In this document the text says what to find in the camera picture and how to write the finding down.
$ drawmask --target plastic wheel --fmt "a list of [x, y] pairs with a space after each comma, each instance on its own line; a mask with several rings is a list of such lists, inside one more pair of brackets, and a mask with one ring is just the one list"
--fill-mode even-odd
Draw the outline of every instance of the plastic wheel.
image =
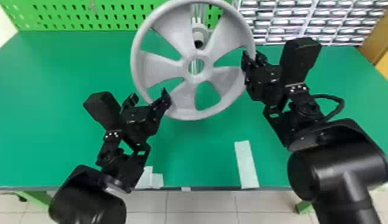
[[[219, 23], [206, 46], [197, 49], [194, 44], [191, 4], [210, 4], [223, 9]], [[180, 54], [178, 61], [141, 50], [142, 40], [153, 29]], [[171, 0], [156, 8], [138, 29], [131, 49], [131, 72], [134, 84], [148, 102], [153, 99], [148, 88], [165, 80], [182, 77], [184, 81], [168, 91], [172, 106], [166, 115], [179, 120], [199, 120], [217, 114], [229, 107], [245, 90], [240, 67], [214, 67], [214, 63], [230, 51], [245, 47], [252, 58], [256, 50], [251, 30], [243, 16], [230, 4], [221, 0]], [[188, 67], [194, 60], [202, 60], [203, 70], [191, 74]], [[210, 82], [220, 95], [220, 101], [205, 109], [195, 106], [197, 87]]]

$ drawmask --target wall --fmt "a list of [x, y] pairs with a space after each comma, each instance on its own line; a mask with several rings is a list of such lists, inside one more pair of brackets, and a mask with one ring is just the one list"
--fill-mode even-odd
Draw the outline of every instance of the wall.
[[17, 33], [17, 29], [0, 7], [0, 47]]

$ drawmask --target wheel spoke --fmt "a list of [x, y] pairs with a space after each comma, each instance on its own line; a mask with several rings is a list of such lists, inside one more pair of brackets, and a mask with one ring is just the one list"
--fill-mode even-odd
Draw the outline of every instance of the wheel spoke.
[[138, 53], [138, 61], [142, 65], [140, 68], [142, 69], [146, 88], [184, 75], [180, 61], [173, 61], [145, 51]]
[[195, 93], [197, 85], [183, 81], [171, 93], [172, 102], [177, 108], [196, 110]]
[[160, 36], [183, 57], [195, 54], [190, 5], [184, 5], [160, 17], [152, 25]]
[[220, 97], [223, 97], [232, 88], [237, 81], [239, 72], [239, 67], [216, 67], [213, 69], [213, 76], [209, 78], [209, 81]]
[[233, 16], [223, 13], [204, 49], [213, 63], [230, 51], [253, 42], [246, 37], [246, 33], [235, 30], [234, 27], [242, 27], [242, 25], [238, 24]]

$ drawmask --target black robotic arm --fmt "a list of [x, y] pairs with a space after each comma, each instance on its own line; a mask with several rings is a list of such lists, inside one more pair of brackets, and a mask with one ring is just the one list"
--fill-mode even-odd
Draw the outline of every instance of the black robotic arm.
[[[311, 38], [288, 41], [278, 66], [260, 52], [255, 60], [244, 52], [247, 92], [265, 104], [263, 115], [293, 152], [287, 166], [290, 185], [301, 199], [312, 202], [320, 224], [378, 224], [368, 188], [388, 181], [388, 159], [353, 120], [329, 122], [343, 109], [343, 99], [309, 93], [305, 78], [320, 50]], [[324, 115], [317, 98], [338, 106]]]

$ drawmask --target white tape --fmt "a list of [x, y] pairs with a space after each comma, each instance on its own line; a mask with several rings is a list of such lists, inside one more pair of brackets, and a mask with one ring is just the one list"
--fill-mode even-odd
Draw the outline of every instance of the white tape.
[[235, 156], [237, 157], [238, 172], [240, 174], [241, 189], [258, 188], [259, 182], [253, 162], [249, 141], [235, 142]]
[[160, 189], [163, 187], [163, 174], [161, 173], [152, 173], [151, 178], [151, 187], [154, 189]]
[[141, 178], [139, 179], [138, 183], [136, 183], [135, 188], [136, 189], [143, 189], [143, 188], [149, 188], [152, 183], [152, 171], [153, 166], [145, 166], [144, 172], [141, 175]]
[[181, 191], [191, 191], [191, 188], [188, 186], [182, 186]]

